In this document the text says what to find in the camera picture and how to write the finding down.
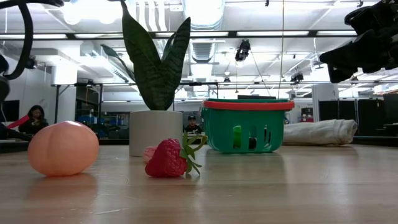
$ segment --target woman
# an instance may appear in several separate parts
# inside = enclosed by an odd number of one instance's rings
[[[19,126],[19,132],[26,134],[36,134],[49,124],[44,119],[44,110],[41,106],[35,105],[28,112],[29,120]]]

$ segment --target strawberry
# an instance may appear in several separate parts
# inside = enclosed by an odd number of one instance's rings
[[[207,141],[207,136],[202,137],[201,144],[192,149],[192,144],[199,135],[188,141],[187,134],[184,134],[183,148],[177,139],[163,140],[155,150],[153,157],[145,167],[145,172],[151,177],[179,177],[185,172],[190,172],[194,168],[198,173],[197,167],[201,165],[194,163],[189,156],[195,159],[195,151],[199,150]]]

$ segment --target ceiling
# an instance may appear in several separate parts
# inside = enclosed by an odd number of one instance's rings
[[[195,10],[196,18],[209,19],[208,9],[211,8],[216,0],[186,0],[190,2],[198,1]],[[67,32],[121,32],[121,8],[118,2],[107,2],[106,0],[79,0],[84,2],[79,7],[68,7],[61,9],[43,6],[40,4],[30,4],[29,9],[34,21],[35,33],[67,33]],[[363,6],[373,5],[377,1],[364,1]],[[145,24],[148,31],[175,31],[184,19],[182,1],[180,0],[127,0],[130,11],[141,24]],[[357,9],[359,1],[352,0],[285,0],[270,1],[269,6],[265,7],[265,1],[259,0],[225,0],[222,12],[222,24],[220,30],[350,30],[351,27],[344,25],[343,19],[347,13]],[[78,15],[80,21],[75,25],[70,22]],[[104,24],[103,20],[111,15],[110,24]],[[23,20],[18,8],[13,7],[8,10],[0,11],[0,33],[23,33]],[[236,66],[234,54],[241,39],[217,39],[215,44],[214,57],[211,58],[212,65],[190,65],[188,51],[184,69],[183,80],[185,82],[197,78],[207,82],[222,82],[229,72],[232,82],[252,82],[261,81],[261,77],[266,81],[280,81],[282,79],[290,81],[290,76],[302,72],[305,80],[327,80],[327,69],[315,70],[313,64],[318,60],[318,55],[322,52],[334,49],[350,41],[350,38],[250,38],[251,53],[244,61],[243,65]],[[67,51],[68,41],[58,41],[49,44],[51,41],[37,41],[34,48],[41,49],[51,45],[51,48],[61,52]],[[158,46],[164,41],[155,40]],[[7,45],[14,46],[15,49],[21,47],[21,41],[7,41]],[[90,47],[96,49],[101,55],[100,44],[106,44],[115,48],[123,55],[123,59],[129,66],[128,56],[125,53],[122,40],[92,40],[84,41],[81,45],[81,54],[73,58],[80,66],[79,78],[92,78],[96,82],[121,82],[109,71],[106,63],[96,63],[89,58],[84,49]],[[111,66],[116,67],[123,73],[123,68],[117,62],[110,62]],[[241,88],[253,88],[255,85],[240,85]],[[106,91],[134,91],[133,88],[118,87],[108,88]]]

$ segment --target person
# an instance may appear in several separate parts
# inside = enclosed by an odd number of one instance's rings
[[[188,134],[201,134],[202,128],[197,125],[197,118],[194,115],[188,117],[189,125],[184,128]]]
[[[28,112],[29,120],[19,126],[18,130],[21,133],[36,134],[41,129],[47,127],[49,124],[44,118],[44,110],[41,106],[35,105]]]

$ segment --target man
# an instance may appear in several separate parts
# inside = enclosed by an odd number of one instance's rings
[[[203,130],[197,125],[197,119],[194,115],[188,117],[189,125],[185,127],[188,134],[201,134]]]

